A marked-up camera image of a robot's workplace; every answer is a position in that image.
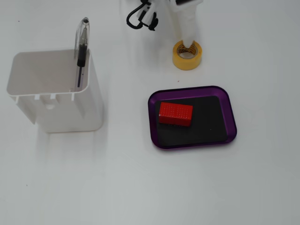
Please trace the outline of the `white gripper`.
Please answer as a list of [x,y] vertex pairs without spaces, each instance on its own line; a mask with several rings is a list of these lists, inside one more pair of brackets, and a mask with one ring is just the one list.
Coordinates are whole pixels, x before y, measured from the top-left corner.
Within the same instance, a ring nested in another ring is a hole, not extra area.
[[196,37],[196,8],[203,0],[172,0],[176,38],[189,48]]

